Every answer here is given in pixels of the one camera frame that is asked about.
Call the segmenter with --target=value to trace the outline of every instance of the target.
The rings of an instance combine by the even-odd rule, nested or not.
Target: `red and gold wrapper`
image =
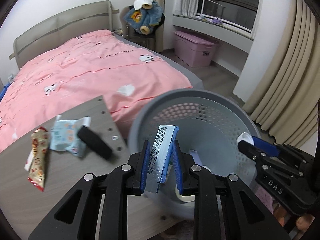
[[[40,127],[31,134],[33,160],[28,180],[39,190],[44,190],[45,157],[49,147],[48,131]]]

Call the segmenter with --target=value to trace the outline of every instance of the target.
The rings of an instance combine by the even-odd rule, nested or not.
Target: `silver screw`
[[[93,179],[93,174],[87,173],[83,178],[86,181],[92,180]]]
[[[121,167],[121,169],[122,169],[123,171],[129,171],[129,170],[131,170],[131,165],[125,164],[125,165],[123,165],[123,166]]]
[[[201,171],[201,167],[200,167],[199,165],[193,165],[193,166],[191,167],[191,169],[192,169],[193,171]]]
[[[231,181],[238,181],[239,177],[238,177],[236,174],[231,174],[231,175],[229,176],[229,179],[230,179]]]

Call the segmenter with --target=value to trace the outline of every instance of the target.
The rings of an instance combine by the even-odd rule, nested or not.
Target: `table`
[[[110,115],[102,96],[85,102],[62,114],[61,120],[80,119],[91,116],[90,129],[116,150],[118,159],[110,163],[88,150],[83,159],[67,152],[50,151],[47,156],[47,171],[44,192],[34,187],[24,170],[26,159],[31,150],[29,132],[19,138],[0,154],[0,207],[22,240],[30,233],[54,207],[54,205],[86,173],[96,176],[110,173],[114,168],[127,163],[129,153],[122,137],[112,140],[119,134],[117,129],[109,131]],[[50,129],[55,118],[43,126]],[[167,215],[150,199],[144,196],[128,196],[128,239],[145,240],[176,224],[178,220]]]

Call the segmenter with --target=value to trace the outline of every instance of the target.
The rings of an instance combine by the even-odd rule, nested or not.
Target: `headboard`
[[[14,40],[13,51],[18,67],[20,69],[29,60],[71,38],[103,29],[113,30],[110,1],[89,3],[56,14]]]

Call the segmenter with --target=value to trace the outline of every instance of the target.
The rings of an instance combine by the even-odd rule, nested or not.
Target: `pink bedspread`
[[[67,41],[26,63],[0,103],[0,152],[47,120],[103,95],[123,136],[140,109],[189,80],[108,30]]]

